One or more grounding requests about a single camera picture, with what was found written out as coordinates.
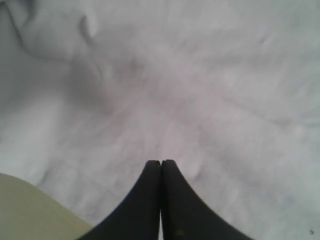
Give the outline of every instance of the white sheet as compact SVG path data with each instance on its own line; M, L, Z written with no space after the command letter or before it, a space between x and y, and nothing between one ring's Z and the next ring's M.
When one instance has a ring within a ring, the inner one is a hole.
M0 172L97 224L147 160L175 159L252 238L317 238L319 11L317 0L0 3Z

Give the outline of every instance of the beige object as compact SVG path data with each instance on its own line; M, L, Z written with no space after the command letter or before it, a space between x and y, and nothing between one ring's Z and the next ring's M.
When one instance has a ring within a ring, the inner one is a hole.
M75 240L91 228L32 184L0 173L1 240Z

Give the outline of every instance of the white fabric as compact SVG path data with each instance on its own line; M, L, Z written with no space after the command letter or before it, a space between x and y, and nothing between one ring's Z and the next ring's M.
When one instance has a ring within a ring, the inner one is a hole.
M92 224L174 159L257 240L320 234L317 0L0 3L0 172Z

